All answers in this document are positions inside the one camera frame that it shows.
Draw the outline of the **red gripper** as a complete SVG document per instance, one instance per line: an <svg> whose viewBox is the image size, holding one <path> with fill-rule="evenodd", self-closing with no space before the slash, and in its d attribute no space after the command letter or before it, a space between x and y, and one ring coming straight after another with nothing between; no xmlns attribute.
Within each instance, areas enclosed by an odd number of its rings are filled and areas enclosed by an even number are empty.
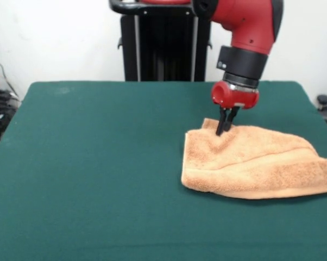
<svg viewBox="0 0 327 261"><path fill-rule="evenodd" d="M259 100L258 89L241 87L230 84L225 81L217 82L213 85L211 90L211 97L214 104L218 104L219 121L216 129L216 135L221 135L224 130L228 132L231 128L232 122L236 117L240 108L251 109ZM231 109L226 118L226 109Z"/></svg>

